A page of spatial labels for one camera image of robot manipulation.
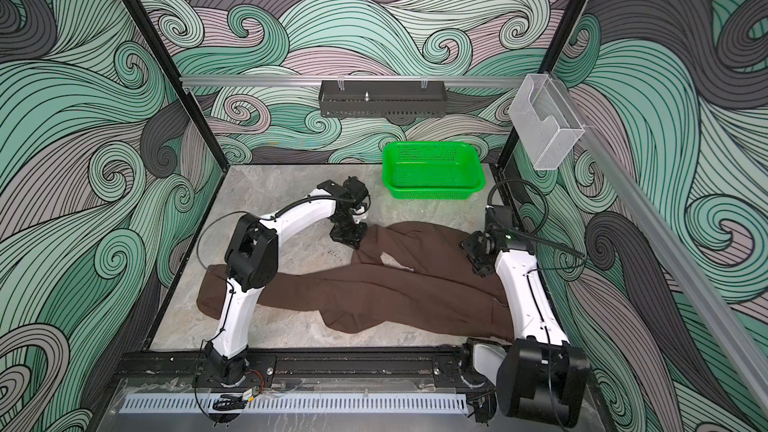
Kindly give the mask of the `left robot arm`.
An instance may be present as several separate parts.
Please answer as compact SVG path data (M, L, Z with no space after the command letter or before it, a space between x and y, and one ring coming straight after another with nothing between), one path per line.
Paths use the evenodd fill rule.
M234 387L246 376L250 321L259 296L277 275L280 247L327 219L331 240L357 250L367 232L363 219L369 207L366 185L350 176L341 184L326 180L275 212L239 217L225 253L226 294L217 331L202 347L223 386Z

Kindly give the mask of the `brown trousers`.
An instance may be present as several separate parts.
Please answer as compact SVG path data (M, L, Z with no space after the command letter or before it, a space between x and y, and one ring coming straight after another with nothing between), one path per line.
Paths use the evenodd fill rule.
M498 276L474 273L460 244L468 233L426 222L368 228L349 264L302 275L278 273L262 306L320 313L333 330L354 334L385 322L437 334L515 337Z

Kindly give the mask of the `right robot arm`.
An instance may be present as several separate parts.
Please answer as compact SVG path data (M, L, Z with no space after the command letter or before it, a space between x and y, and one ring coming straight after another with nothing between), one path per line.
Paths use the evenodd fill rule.
M510 207L488 205L484 229L461 242L476 275L500 280L515 333L509 346L472 345L472 368L493 384L504 416L570 429L580 416L590 363L558 323L534 237L516 228L514 218Z

